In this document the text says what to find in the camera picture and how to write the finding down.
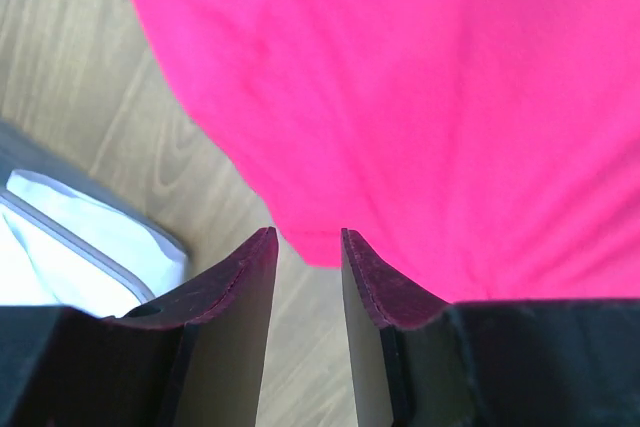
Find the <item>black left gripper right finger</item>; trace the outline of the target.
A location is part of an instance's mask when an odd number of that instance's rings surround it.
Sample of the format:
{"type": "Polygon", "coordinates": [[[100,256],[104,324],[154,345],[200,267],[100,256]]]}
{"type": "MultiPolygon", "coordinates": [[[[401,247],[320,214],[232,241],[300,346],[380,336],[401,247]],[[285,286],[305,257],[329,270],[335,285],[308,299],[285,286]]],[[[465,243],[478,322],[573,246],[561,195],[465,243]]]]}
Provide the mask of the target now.
{"type": "Polygon", "coordinates": [[[635,299],[449,304],[343,230],[362,426],[635,426],[635,299]]]}

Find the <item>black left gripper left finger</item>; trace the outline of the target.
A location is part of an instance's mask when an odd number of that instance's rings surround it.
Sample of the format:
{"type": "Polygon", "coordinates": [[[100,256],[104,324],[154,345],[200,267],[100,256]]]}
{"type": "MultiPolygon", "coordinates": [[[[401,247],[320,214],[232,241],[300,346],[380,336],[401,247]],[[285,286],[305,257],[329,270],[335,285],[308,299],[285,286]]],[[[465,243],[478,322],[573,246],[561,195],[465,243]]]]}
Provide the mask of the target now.
{"type": "Polygon", "coordinates": [[[262,228],[217,265],[124,317],[1,311],[5,426],[251,426],[278,237],[262,228]]]}

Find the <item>pink t shirt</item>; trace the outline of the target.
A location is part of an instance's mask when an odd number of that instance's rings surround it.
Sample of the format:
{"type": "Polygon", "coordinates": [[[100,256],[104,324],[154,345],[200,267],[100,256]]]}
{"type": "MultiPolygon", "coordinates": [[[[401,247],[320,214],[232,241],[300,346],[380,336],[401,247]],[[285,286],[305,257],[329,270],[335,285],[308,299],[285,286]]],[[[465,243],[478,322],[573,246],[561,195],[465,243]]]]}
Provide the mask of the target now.
{"type": "Polygon", "coordinates": [[[132,0],[314,266],[450,301],[639,293],[639,0],[132,0]]]}

